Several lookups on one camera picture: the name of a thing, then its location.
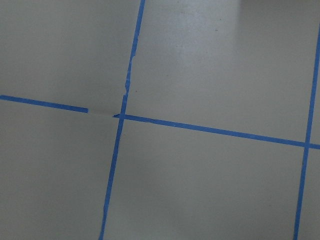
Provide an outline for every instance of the concrete floor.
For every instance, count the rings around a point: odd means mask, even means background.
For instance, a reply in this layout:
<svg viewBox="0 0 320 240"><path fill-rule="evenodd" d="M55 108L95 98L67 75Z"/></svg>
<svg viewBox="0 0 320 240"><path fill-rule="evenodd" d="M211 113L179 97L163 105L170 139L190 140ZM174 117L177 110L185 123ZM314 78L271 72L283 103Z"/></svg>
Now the concrete floor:
<svg viewBox="0 0 320 240"><path fill-rule="evenodd" d="M0 2L0 95L88 109L0 100L0 239L320 239L320 1L141 2Z"/></svg>

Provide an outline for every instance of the blue tape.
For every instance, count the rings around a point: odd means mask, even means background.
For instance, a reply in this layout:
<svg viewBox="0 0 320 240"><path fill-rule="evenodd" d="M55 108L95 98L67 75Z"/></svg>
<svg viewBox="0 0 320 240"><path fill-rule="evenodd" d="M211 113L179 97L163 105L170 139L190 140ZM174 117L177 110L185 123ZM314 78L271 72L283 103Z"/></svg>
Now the blue tape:
<svg viewBox="0 0 320 240"><path fill-rule="evenodd" d="M313 80L312 80L312 88L311 88L311 96L310 96L308 123L306 126L306 134L305 134L305 146L303 151L298 201L297 201L296 213L295 213L293 240L298 240L302 201L304 197L306 172L307 172L307 165L308 165L309 148L311 146L314 146L314 144L310 144L310 139L311 139L312 122L314 118L316 91L317 91L317 83L318 83L319 60L320 60L320 25L318 29L318 38L317 38L316 50L315 50Z"/></svg>
<svg viewBox="0 0 320 240"><path fill-rule="evenodd" d="M38 105L38 106L49 107L54 109L63 109L63 110L75 111L75 112L86 113L86 114L89 112L88 108L84 108L84 107L70 106L70 105L58 104L58 103L47 102L47 101L38 101L38 100L32 100L32 99L15 97L15 96L0 95L0 100L6 100L6 101L12 101L12 102L24 103L24 104L32 104L32 105Z"/></svg>
<svg viewBox="0 0 320 240"><path fill-rule="evenodd" d="M115 137L115 143L114 143L111 167L110 167L108 184L107 184L106 194L105 194L105 199L104 199L103 216L102 216L102 224L101 224L101 231L100 231L100 235L99 235L99 240L103 240L104 239L104 234L105 234L105 228L106 228L106 223L107 223L107 216L108 216L108 209L109 209L112 185L113 185L113 182L114 182L115 170L116 170L116 164L117 164L117 158L118 158L119 143L120 143L120 138L121 138L121 134L122 134L123 126L124 126L126 108L127 108L127 101L128 101L128 96L129 96L132 60L133 60L134 56L136 55L136 51L137 51L140 27L141 27L142 17L143 17L143 13L144 13L144 7L145 7L145 0L141 0L140 1L140 6L139 6L138 16L137 16L137 20L136 20L136 25L135 25L135 31L134 31L134 37L133 37L133 42L132 42L130 60L129 60L129 65L128 65L128 71L127 71L126 80L125 80L125 90L126 90L126 92L125 92L125 95L123 95L123 98L122 98L121 112L120 112L120 115L119 115L120 117L119 117L119 122L118 122L118 128L117 128L117 131L116 131L116 137Z"/></svg>
<svg viewBox="0 0 320 240"><path fill-rule="evenodd" d="M114 115L113 117L119 118L120 114ZM239 137L239 138L245 138L245 139L254 139L254 140L277 143L277 144L285 144L285 145L292 145L292 146L298 146L298 147L305 146L305 143L302 141L293 141L288 139L262 136L262 135L256 135L256 134L250 134L250 133L244 133L244 132L238 132L238 131L223 130L219 128L198 126L198 125L192 125L192 124L186 124L186 123L180 123L180 122L174 122L174 121L151 119L151 118L141 117L141 116L125 115L125 119L137 121L137 122L152 123L157 125L164 125L164 126L181 128L181 129L189 129L189 130L195 130L195 131L201 131L201 132L207 132L207 133L213 133L213 134L221 134L221 135L227 135L227 136L233 136L233 137Z"/></svg>

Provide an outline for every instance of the blue tape strip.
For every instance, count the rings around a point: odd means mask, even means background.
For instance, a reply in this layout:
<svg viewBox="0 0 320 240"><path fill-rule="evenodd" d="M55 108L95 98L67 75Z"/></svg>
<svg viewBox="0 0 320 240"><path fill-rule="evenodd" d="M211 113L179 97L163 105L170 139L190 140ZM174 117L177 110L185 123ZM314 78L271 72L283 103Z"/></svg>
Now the blue tape strip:
<svg viewBox="0 0 320 240"><path fill-rule="evenodd" d="M129 96L132 60L133 60L134 56L136 55L136 51L137 51L140 27L141 27L142 17L143 17L143 13L144 13L144 7L145 7L145 0L141 0L140 1L140 6L139 6L138 16L137 16L137 20L136 20L136 25L135 25L135 31L134 31L134 37L133 37L133 42L132 42L129 66L128 66L128 71L127 71L126 80L125 80L125 90L126 90L126 92L125 92L125 95L123 95L123 98L122 98L121 112L120 112L120 115L119 115L120 117L119 117L119 122L118 122L118 128L117 128L117 131L116 131L116 137L115 137L115 143L114 143L114 149L113 149L113 155L112 155L109 179L108 179L108 184L107 184L107 188L106 188L106 194L105 194L105 200L104 200L104 206L103 206L102 224L101 224L101 231L100 231L100 235L99 235L99 240L103 240L104 239L104 234L105 234L105 228L106 228L106 223L107 223L107 215L108 215L108 208L109 208L112 185L113 185L113 182L114 182L114 176L115 176L115 170L116 170L116 164L117 164L117 158L118 158L120 137L121 137L121 133L122 133L123 126L124 126L126 108L127 108L127 101L128 101L128 96Z"/></svg>
<svg viewBox="0 0 320 240"><path fill-rule="evenodd" d="M38 106L49 107L54 109L63 109L63 110L75 111L75 112L86 113L86 114L89 112L88 108L84 108L84 107L70 106L70 105L58 104L58 103L47 102L47 101L38 101L38 100L32 100L32 99L15 97L15 96L0 95L0 100L7 100L12 102L24 103L24 104L32 104L32 105L38 105Z"/></svg>
<svg viewBox="0 0 320 240"><path fill-rule="evenodd" d="M317 83L318 83L319 60L320 60L320 25L318 29L318 38L317 38L316 50L315 50L313 80L312 80L312 88L311 88L311 96L310 96L308 123L306 126L306 134L305 134L305 146L303 151L298 201L297 201L296 213L295 213L293 240L298 240L302 201L303 201L304 190L305 190L309 148L311 146L314 146L314 144L310 144L310 139L311 139L312 122L314 118L316 91L317 91Z"/></svg>
<svg viewBox="0 0 320 240"><path fill-rule="evenodd" d="M113 117L119 118L120 114L114 115ZM292 146L298 146L298 147L305 146L305 143L302 141L293 141L293 140L288 140L288 139L282 139L282 138L276 138L276 137L270 137L270 136L262 136L262 135L256 135L256 134L250 134L250 133L244 133L244 132L238 132L238 131L223 130L223 129L219 129L219 128L198 126L198 125L192 125L192 124L186 124L186 123L180 123L180 122L174 122L174 121L151 119L151 118L141 117L141 116L125 115L125 119L132 120L132 121L138 121L138 122L144 122L144 123L164 125L164 126L175 127L175 128L181 128L181 129L190 129L190 130L213 133L213 134L228 135L228 136L245 138L245 139L254 139L254 140L277 143L277 144L286 144L286 145L292 145Z"/></svg>

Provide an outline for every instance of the vertical blue line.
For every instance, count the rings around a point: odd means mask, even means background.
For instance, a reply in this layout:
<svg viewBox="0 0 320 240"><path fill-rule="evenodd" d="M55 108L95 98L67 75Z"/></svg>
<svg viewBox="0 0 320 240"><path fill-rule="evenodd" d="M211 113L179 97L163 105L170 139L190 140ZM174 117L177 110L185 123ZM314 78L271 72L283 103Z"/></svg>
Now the vertical blue line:
<svg viewBox="0 0 320 240"><path fill-rule="evenodd" d="M133 37L133 42L132 42L129 66L128 66L128 71L127 71L126 80L125 80L126 92L122 98L121 112L120 112L120 117L119 117L119 122L118 122L118 128L116 131L111 167L110 167L110 172L109 172L109 179L108 179L108 184L107 184L107 188L106 188L106 194L105 194L105 200L104 200L104 206L103 206L103 217L102 217L102 224L101 224L101 231L100 231L100 235L99 235L99 240L103 240L104 234L105 234L112 184L114 182L114 176L115 176L115 170L116 170L116 164L117 164L117 158L118 158L119 142L120 142L120 137L121 137L121 133L123 130L123 126L124 126L127 101L128 101L128 96L129 96L132 60L133 60L134 56L136 55L136 51L137 51L138 37L139 37L139 33L140 33L140 27L141 27L141 22L142 22L142 16L144 13L144 7L145 7L145 0L141 0L140 6L139 6L138 16L137 16L137 20L136 20L136 25L135 25L135 31L134 31L134 37Z"/></svg>
<svg viewBox="0 0 320 240"><path fill-rule="evenodd" d="M303 201L303 197L304 197L308 155L309 155L309 148L310 148L312 121L313 121L314 109L315 109L315 100L316 100L316 91L317 91L317 82L318 82L318 71L319 71L319 59L320 59L320 26L319 26L319 30L318 30L318 38L317 38L316 50L315 50L315 60L314 60L313 80L312 80L312 89L311 89L310 105L309 105L309 115L308 115L308 123L306 126L305 147L304 147L304 151L303 151L301 177L300 177L300 185L299 185L299 193L298 193L298 202L297 202L297 206L296 206L296 214L295 214L295 222L294 222L293 240L298 240L298 234L299 234L302 201Z"/></svg>

